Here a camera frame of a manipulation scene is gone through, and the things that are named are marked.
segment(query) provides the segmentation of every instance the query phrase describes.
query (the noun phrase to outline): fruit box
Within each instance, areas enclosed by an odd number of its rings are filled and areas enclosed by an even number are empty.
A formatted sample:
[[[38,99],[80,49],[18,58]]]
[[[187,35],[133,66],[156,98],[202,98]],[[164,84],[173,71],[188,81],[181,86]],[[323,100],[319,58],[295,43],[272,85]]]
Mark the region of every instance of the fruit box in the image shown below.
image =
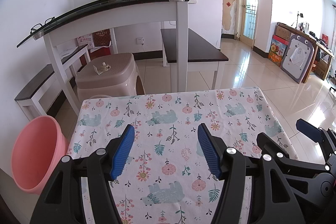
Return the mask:
[[[278,67],[280,67],[282,57],[280,57],[279,55],[269,51],[268,59],[270,59],[273,63],[275,63]]]
[[[280,41],[276,39],[276,36],[274,35],[271,42],[271,47],[269,49],[269,52],[272,52],[281,58],[284,56],[285,50],[287,46],[285,44],[282,44]]]

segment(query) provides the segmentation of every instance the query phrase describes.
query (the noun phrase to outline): door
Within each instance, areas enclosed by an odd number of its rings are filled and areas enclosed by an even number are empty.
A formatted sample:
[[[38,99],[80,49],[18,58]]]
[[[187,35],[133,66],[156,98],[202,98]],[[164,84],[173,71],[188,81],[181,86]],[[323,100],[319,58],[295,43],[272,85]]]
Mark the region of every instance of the door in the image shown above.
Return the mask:
[[[253,47],[258,0],[243,0],[240,41]]]

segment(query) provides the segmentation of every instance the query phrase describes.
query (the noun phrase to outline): bench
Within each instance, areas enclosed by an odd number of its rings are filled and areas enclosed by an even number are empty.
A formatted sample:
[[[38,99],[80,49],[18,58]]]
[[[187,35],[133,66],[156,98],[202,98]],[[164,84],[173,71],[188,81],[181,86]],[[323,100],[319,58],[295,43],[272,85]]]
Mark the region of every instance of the bench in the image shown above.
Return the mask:
[[[73,63],[83,54],[88,56],[87,46],[77,47],[72,54],[62,59],[64,69],[70,68],[71,74],[76,77],[77,71],[73,67]],[[15,97],[15,101],[19,104],[24,114],[31,121],[37,116],[47,115],[40,104],[43,94],[57,80],[51,64],[46,65]]]
[[[171,92],[177,92],[176,29],[161,29],[163,59],[170,66]],[[189,29],[188,71],[215,71],[211,89],[220,89],[224,64],[229,59],[203,37]]]

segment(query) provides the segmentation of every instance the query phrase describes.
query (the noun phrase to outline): black baseboard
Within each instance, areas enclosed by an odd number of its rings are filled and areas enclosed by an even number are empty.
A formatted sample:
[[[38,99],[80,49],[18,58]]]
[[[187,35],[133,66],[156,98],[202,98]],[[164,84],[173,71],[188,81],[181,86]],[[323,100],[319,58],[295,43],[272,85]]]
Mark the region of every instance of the black baseboard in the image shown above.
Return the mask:
[[[75,81],[74,76],[70,79],[70,85],[71,85],[72,88],[74,88],[74,86],[76,85],[76,81]],[[66,99],[67,99],[67,97],[65,96],[64,91],[61,91],[60,94],[57,96],[56,100],[53,102],[53,104],[48,109],[47,115],[55,118],[56,114],[61,109],[61,107],[62,107],[62,105],[63,105],[63,103],[65,102]]]
[[[227,34],[227,33],[222,33],[222,35],[220,37],[221,38],[235,39],[235,35],[234,34]]]
[[[134,60],[162,58],[162,51],[136,52],[133,56]]]
[[[263,58],[268,58],[268,52],[264,52],[261,49],[257,48],[256,46],[253,46],[253,51],[262,56]]]

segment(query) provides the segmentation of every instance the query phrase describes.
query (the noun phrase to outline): beige stool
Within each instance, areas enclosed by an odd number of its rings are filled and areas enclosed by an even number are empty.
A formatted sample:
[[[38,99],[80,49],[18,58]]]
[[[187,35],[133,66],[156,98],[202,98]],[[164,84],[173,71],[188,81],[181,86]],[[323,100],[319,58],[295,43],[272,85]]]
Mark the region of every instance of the beige stool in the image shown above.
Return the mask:
[[[100,68],[103,62],[111,69],[98,75],[93,66]],[[144,94],[140,73],[131,53],[93,59],[77,73],[76,84],[80,102],[100,94],[112,97]]]

